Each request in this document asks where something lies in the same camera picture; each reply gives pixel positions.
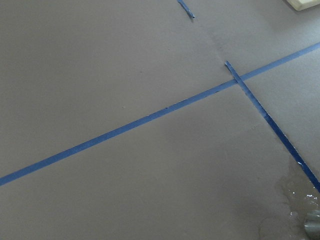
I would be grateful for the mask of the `bamboo cutting board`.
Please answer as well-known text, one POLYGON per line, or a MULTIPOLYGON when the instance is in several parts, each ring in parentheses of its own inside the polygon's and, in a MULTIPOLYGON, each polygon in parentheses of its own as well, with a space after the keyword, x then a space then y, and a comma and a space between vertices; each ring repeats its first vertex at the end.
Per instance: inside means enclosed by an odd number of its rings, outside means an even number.
POLYGON ((320 0, 286 0, 286 2, 296 11, 303 11, 320 4, 320 0))

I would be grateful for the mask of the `steel jigger measuring cup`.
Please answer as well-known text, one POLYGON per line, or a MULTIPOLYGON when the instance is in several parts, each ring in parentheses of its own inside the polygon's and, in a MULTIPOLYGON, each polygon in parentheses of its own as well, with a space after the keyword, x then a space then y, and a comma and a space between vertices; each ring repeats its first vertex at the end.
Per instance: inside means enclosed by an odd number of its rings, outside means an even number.
POLYGON ((304 231, 310 240, 320 239, 320 211, 313 210, 307 213, 304 220, 304 231))

